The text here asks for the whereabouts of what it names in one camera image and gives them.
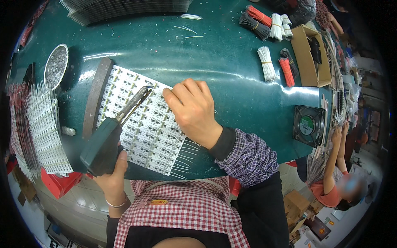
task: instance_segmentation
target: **green fan label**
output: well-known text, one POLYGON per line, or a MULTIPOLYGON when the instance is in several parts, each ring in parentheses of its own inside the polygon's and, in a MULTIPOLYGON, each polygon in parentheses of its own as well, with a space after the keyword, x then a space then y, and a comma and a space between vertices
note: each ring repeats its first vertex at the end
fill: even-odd
POLYGON ((299 121, 299 129, 304 135, 309 135, 313 132, 314 124, 310 117, 303 116, 299 121))

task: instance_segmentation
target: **woman in orange shirt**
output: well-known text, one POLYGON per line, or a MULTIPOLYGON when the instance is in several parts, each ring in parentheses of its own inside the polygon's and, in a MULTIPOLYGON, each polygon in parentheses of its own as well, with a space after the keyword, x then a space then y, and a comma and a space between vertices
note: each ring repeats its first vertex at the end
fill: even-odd
POLYGON ((347 210, 365 197, 368 185, 354 174, 349 174, 345 163, 345 143, 349 123, 336 127, 332 134, 333 147, 328 156, 312 159, 311 156, 296 160, 299 178, 306 182, 316 199, 324 206, 340 206, 347 210))

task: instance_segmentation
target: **hand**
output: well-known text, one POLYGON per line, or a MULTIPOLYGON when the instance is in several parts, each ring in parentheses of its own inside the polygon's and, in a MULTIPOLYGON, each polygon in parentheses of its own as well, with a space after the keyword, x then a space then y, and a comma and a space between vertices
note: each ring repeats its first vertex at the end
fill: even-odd
POLYGON ((341 139, 342 139, 342 129, 339 126, 337 126, 335 128, 335 130, 333 131, 331 139, 332 139, 333 147, 334 148, 337 147, 339 149, 339 146, 341 145, 341 139))
POLYGON ((342 135, 343 135, 344 137, 346 137, 348 131, 349 131, 349 122, 346 121, 346 122, 342 125, 342 135))
POLYGON ((94 177, 94 181, 105 193, 106 200, 114 206, 119 206, 125 202, 124 173, 127 167, 127 152, 122 151, 117 158, 113 174, 94 177))
POLYGON ((204 81, 188 78, 164 89, 163 96, 182 131, 207 149, 215 146, 223 127, 214 118, 214 100, 204 81))

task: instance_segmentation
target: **silver bangle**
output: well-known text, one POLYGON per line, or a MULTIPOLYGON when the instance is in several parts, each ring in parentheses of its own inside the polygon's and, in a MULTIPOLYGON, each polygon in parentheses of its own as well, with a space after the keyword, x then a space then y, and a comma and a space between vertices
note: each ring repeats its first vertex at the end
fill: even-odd
POLYGON ((125 191, 123 191, 123 192, 124 192, 124 194, 125 194, 125 200, 124 200, 123 204, 121 204, 121 205, 119 205, 119 206, 113 206, 112 204, 110 204, 110 203, 108 202, 108 200, 106 200, 106 197, 105 197, 105 201, 106 201, 106 202, 108 203, 108 205, 111 206, 112 208, 121 208, 122 206, 125 205, 125 203, 126 203, 126 201, 127 201, 127 194, 125 193, 125 191))

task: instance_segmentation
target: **apron logo patch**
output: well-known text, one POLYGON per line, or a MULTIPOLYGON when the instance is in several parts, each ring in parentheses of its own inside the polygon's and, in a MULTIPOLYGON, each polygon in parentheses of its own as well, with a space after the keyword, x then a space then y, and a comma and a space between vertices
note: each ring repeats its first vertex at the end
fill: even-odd
POLYGON ((167 200, 153 200, 149 205, 166 205, 167 203, 167 200))

